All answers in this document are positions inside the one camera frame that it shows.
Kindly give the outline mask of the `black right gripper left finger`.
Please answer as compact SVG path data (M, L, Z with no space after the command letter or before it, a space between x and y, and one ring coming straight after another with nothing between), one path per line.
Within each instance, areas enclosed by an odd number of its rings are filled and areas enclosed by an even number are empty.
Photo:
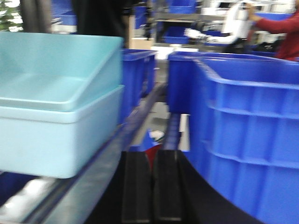
M145 152L128 152L122 197L122 223L151 223L151 170Z

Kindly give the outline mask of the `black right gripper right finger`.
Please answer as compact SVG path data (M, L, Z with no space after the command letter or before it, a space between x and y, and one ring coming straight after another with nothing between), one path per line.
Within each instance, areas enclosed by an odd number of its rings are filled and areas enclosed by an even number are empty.
M153 166L155 222L181 222L181 192L175 150L159 150Z

